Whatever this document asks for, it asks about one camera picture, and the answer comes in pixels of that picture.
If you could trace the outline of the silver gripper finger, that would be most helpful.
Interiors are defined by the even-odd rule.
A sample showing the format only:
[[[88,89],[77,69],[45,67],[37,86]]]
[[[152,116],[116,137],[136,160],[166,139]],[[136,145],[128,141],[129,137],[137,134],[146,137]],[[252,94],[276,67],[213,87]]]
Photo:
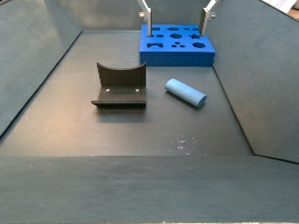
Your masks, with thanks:
[[[205,28],[208,25],[208,22],[210,21],[212,15],[213,15],[213,7],[216,5],[217,0],[209,0],[209,3],[205,7],[201,8],[200,13],[200,35],[205,34]]]
[[[152,36],[152,9],[148,7],[145,0],[136,0],[141,11],[138,17],[145,21],[146,24],[146,36]]]

